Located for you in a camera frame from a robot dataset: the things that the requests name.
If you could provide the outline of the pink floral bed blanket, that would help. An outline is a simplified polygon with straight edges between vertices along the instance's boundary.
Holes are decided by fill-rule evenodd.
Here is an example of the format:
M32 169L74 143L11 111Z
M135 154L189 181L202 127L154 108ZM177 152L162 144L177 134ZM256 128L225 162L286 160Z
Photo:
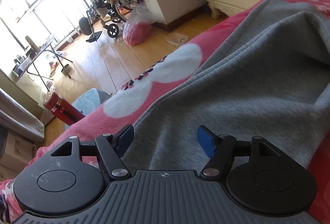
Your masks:
M329 18L329 0L285 1L291 3L307 2ZM258 4L225 19L194 37L190 43L179 47L140 76L125 83L100 108L96 108L91 116L86 114L85 120L72 125L51 145L39 148L36 157L28 165L41 158L46 152L69 136L77 135L81 140L93 140L104 131L105 133L119 131L122 128L121 126L125 124L135 123L154 101L188 80ZM1 182L1 223L13 223L22 214L13 193L13 183L14 179Z

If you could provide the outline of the grey hoodie sweatshirt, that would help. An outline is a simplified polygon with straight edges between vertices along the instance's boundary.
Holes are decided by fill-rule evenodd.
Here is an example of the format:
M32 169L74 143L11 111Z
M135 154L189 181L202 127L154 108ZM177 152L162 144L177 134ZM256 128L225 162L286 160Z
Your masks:
M134 124L131 171L201 170L204 125L262 136L307 167L329 131L329 18L312 5L265 0L195 74Z

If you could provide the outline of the metal bowl on floor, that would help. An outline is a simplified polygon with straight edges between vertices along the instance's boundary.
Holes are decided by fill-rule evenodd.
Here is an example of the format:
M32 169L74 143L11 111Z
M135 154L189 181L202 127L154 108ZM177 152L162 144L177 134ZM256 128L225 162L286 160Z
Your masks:
M61 72L63 75L67 76L70 74L72 70L72 67L69 65L69 64L66 64L62 69L61 69Z

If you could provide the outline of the pink bag in plastic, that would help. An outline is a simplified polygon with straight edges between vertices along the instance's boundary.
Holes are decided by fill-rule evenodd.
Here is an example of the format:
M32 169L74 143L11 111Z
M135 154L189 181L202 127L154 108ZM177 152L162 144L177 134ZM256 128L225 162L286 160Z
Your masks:
M131 46L139 45L150 36L155 15L142 2L137 5L126 20L123 28L123 40Z

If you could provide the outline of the wheelchair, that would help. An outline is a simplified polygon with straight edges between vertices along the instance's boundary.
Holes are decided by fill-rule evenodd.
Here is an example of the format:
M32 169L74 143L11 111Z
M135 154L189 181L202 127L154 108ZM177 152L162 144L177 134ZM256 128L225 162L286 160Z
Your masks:
M125 22L135 6L143 0L115 0L114 5L106 0L91 0L92 5L86 11L86 17L79 20L80 31L88 36L86 42L97 41L102 32L96 32L93 27L94 20L100 20L102 27L111 38L118 37L122 31L119 23Z

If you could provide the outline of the light blue plastic stool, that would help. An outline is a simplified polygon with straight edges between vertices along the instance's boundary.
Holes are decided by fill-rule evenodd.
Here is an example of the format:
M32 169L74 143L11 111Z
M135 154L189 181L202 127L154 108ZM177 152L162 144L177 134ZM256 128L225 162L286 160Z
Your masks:
M108 94L96 88L92 88L79 96L68 108L75 120L81 120L82 116L88 116L100 107L112 94Z

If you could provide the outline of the folding table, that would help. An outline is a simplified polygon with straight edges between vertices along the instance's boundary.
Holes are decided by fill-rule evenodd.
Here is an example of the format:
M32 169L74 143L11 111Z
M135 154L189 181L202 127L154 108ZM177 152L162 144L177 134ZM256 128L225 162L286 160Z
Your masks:
M23 62L13 70L13 72L17 75L17 77L13 80L15 83L17 83L24 76L24 74L27 73L29 75L39 77L43 85L45 86L47 92L50 91L50 87L48 87L44 79L46 79L47 81L53 81L53 79L41 75L36 66L36 63L38 63L38 59L43 59L45 61L47 60L48 64L50 64L50 67L52 67L52 63L59 63L63 68L64 64L61 61L62 59L73 63L73 61L63 56L63 52L58 52L54 49L54 47L52 46L52 42L54 40L55 38L53 35L49 36L46 42L39 48L38 51L36 51L31 46L33 52L28 54L28 56L26 56Z

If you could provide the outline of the red water bottle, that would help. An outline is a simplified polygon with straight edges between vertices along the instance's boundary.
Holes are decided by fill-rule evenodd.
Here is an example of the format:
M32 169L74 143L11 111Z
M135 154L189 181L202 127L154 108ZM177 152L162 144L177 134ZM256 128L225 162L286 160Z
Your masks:
M77 123L85 117L81 111L77 110L54 91L50 91L46 94L43 105L50 110L56 118L63 121L68 126Z

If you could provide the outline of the beige curtain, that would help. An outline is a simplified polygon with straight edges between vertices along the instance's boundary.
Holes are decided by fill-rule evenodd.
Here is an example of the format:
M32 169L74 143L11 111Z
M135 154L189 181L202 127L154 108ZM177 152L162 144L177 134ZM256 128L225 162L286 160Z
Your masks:
M1 126L31 141L44 141L44 124L2 89Z

